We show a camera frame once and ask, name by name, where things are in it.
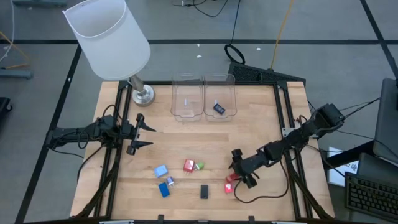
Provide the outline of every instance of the light blue block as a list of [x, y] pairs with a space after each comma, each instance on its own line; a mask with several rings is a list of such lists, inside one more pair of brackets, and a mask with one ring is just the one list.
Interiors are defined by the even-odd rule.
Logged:
[[167, 168], [166, 165], [161, 165], [155, 168], [155, 175], [156, 177], [161, 177], [163, 175], [167, 174]]

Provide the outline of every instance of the keyboard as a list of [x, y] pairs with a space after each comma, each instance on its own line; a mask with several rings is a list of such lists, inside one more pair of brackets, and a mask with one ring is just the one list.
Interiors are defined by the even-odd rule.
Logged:
[[235, 76], [236, 81], [299, 81], [303, 82], [305, 86], [304, 78], [277, 73], [271, 69], [264, 70], [234, 62], [231, 62], [229, 65], [228, 73]]
[[397, 203], [398, 186], [349, 172], [345, 173], [346, 208], [397, 222]]

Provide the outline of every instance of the lamp base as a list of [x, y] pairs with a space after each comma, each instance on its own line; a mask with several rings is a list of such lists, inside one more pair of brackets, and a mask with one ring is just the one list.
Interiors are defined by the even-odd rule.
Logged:
[[155, 101], [155, 90], [149, 85], [144, 85], [141, 92], [133, 90], [131, 97], [137, 106], [149, 106]]

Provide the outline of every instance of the wooden table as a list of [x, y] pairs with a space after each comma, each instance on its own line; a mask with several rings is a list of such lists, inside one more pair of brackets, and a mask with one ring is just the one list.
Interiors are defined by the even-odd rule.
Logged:
[[[117, 86], [117, 82], [103, 82], [95, 118], [114, 103]], [[303, 83], [290, 82], [288, 87], [294, 118], [300, 114], [309, 118]], [[129, 141], [124, 142], [112, 219], [155, 220], [159, 214], [164, 214], [167, 220], [247, 220], [249, 215], [254, 215], [256, 220], [294, 220], [290, 190], [283, 198], [260, 199], [250, 204], [240, 203], [233, 194], [224, 192], [225, 177], [232, 173], [228, 169], [231, 150], [240, 148], [245, 158], [265, 143], [281, 138], [271, 86], [236, 86], [238, 113], [226, 123], [208, 122], [204, 114], [198, 122], [178, 122], [170, 113], [172, 86], [154, 88], [156, 99], [152, 105], [146, 108], [133, 102], [130, 105], [129, 120], [134, 121], [136, 114], [142, 113], [147, 125], [157, 132], [142, 132], [140, 140], [154, 144], [143, 147], [135, 156], [125, 153]], [[90, 143], [85, 157], [99, 145]], [[315, 140], [311, 140], [310, 145], [318, 147]], [[104, 152], [103, 149], [95, 155], [81, 171], [71, 215], [80, 212], [98, 188]], [[187, 175], [182, 170], [185, 159], [202, 161], [205, 168]], [[326, 212], [334, 216], [319, 152], [306, 147], [302, 159], [309, 190]], [[175, 179], [167, 198], [162, 198], [158, 188], [165, 182], [165, 177], [158, 179], [154, 174], [154, 168], [162, 164], [167, 166], [168, 175]], [[287, 183], [280, 164], [262, 167], [257, 174], [261, 178], [257, 181], [258, 186], [248, 189], [244, 184], [239, 185], [238, 197], [250, 200], [260, 195], [280, 195], [285, 190]], [[200, 199], [201, 184], [209, 185], [207, 200]], [[304, 217], [299, 188], [297, 192]], [[106, 192], [101, 214], [105, 213], [107, 200]]]

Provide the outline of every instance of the dark blue block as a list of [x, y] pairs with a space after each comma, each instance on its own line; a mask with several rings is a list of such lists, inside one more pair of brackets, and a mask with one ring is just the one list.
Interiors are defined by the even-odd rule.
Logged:
[[159, 184], [159, 190], [162, 193], [163, 197], [167, 197], [170, 195], [169, 189], [167, 188], [167, 184], [165, 182]]

